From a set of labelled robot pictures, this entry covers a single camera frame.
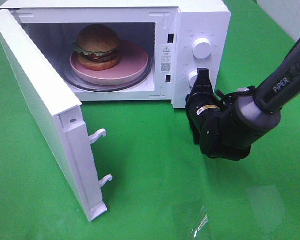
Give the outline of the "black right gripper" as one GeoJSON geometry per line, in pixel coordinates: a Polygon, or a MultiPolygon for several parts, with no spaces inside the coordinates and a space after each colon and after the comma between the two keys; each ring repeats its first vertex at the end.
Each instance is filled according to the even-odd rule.
{"type": "Polygon", "coordinates": [[[214,95],[210,71],[207,68],[197,69],[191,94],[186,98],[186,115],[194,144],[199,145],[201,153],[208,158],[239,161],[250,154],[250,146],[240,149],[224,142],[219,129],[222,115],[220,101],[214,95]]]}

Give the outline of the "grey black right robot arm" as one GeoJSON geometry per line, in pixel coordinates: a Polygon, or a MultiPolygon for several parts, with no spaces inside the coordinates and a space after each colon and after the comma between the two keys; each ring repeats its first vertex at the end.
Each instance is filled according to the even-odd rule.
{"type": "Polygon", "coordinates": [[[213,90],[210,71],[199,68],[185,105],[193,141],[211,159],[244,159],[253,143],[279,125],[281,109],[298,94],[300,39],[258,87],[223,94],[213,90]]]}

